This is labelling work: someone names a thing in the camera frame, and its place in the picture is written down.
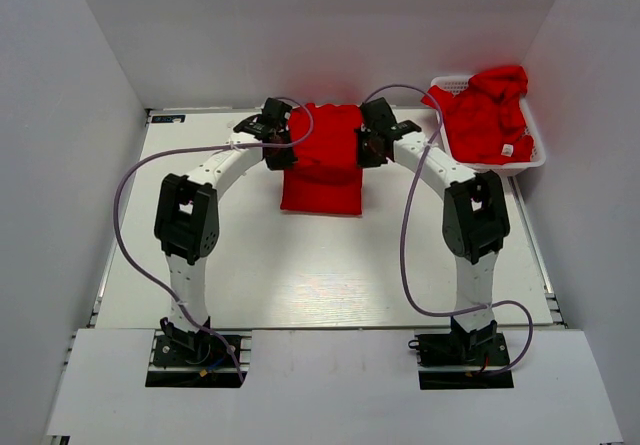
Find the red t shirt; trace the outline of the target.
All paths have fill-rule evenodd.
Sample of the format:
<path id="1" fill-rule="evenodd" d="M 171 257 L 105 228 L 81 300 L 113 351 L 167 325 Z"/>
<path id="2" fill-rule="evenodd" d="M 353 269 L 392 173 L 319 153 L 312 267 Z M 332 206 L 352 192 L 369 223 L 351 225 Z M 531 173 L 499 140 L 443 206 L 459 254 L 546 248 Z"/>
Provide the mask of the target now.
<path id="1" fill-rule="evenodd" d="M 362 214 L 363 170 L 357 165 L 361 125 L 354 104 L 295 109 L 289 121 L 294 140 L 313 130 L 294 147 L 296 163 L 284 171 L 280 208 L 295 213 L 359 216 Z"/>

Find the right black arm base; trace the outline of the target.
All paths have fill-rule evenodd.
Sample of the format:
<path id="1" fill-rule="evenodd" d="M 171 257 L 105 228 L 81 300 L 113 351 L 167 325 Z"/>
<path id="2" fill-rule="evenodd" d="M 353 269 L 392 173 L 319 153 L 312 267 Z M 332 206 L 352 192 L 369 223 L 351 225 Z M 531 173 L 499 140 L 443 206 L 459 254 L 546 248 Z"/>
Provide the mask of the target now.
<path id="1" fill-rule="evenodd" d="M 408 348 L 416 354 L 419 387 L 423 391 L 512 389 L 511 371 L 496 374 L 510 364 L 506 340 L 498 333 L 470 352 L 452 332 L 415 335 Z"/>

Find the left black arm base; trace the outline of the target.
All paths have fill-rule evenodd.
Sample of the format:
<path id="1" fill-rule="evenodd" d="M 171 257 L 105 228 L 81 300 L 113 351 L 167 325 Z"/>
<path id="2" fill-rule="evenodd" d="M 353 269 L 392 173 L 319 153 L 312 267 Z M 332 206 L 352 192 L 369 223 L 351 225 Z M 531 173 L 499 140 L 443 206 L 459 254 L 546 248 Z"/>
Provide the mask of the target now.
<path id="1" fill-rule="evenodd" d="M 238 389 L 243 380 L 225 346 L 217 339 L 193 352 L 155 333 L 146 373 L 147 388 Z"/>

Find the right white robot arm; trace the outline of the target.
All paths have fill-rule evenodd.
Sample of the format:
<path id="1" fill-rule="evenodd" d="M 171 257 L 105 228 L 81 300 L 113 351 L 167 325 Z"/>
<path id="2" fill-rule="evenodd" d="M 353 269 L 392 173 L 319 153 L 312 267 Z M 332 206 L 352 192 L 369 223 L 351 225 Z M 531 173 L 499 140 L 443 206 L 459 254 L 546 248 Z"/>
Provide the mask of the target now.
<path id="1" fill-rule="evenodd" d="M 488 342 L 496 336 L 492 310 L 494 268 L 510 233 L 501 178 L 492 171 L 476 172 L 457 162 L 416 123 L 398 121 L 383 98 L 365 101 L 359 110 L 362 125 L 356 129 L 357 164 L 374 168 L 393 161 L 414 173 L 400 238 L 405 297 L 422 315 L 448 317 L 453 355 L 463 363 L 475 363 L 486 354 Z M 405 245 L 410 208 L 419 182 L 428 185 L 443 203 L 442 236 L 456 264 L 456 305 L 452 312 L 428 311 L 410 293 Z"/>

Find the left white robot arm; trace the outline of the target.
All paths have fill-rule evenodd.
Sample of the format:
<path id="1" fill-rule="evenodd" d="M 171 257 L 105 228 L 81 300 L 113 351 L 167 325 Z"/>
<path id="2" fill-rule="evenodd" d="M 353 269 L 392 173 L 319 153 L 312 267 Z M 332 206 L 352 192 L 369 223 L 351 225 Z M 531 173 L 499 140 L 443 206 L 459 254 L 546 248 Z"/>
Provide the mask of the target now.
<path id="1" fill-rule="evenodd" d="M 178 299 L 163 333 L 188 363 L 199 364 L 211 352 L 205 304 L 205 268 L 220 235 L 219 201 L 250 168 L 265 161 L 272 170 L 296 161 L 288 120 L 293 107 L 269 98 L 261 112 L 233 128 L 229 141 L 185 175 L 167 175 L 161 184 L 154 235 L 166 257 L 169 287 Z"/>

